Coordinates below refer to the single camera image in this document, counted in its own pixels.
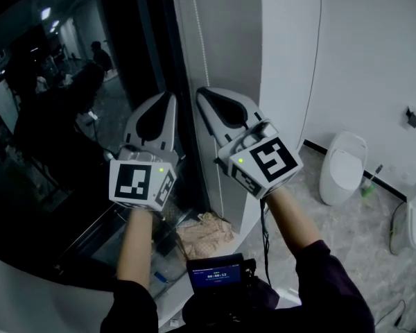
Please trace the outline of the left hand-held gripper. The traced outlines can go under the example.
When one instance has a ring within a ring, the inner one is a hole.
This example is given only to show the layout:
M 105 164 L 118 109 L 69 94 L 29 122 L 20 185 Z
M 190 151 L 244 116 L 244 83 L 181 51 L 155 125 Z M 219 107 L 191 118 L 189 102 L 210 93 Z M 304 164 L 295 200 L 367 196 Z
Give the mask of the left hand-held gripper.
M 172 92 L 150 97 L 132 113 L 118 157 L 110 161 L 111 201 L 129 208 L 164 209 L 180 160 L 174 142 L 176 119 L 177 99 Z

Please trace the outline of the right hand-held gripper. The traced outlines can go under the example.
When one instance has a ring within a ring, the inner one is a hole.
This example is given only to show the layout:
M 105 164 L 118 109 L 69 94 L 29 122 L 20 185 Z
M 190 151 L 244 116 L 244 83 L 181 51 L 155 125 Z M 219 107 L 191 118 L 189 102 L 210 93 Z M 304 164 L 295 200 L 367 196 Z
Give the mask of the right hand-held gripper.
M 200 87 L 196 103 L 209 134 L 225 145 L 214 162 L 257 200 L 302 169 L 298 152 L 285 145 L 269 119 L 262 120 L 263 114 L 250 97 L 224 88 Z M 243 124 L 256 122 L 243 132 Z

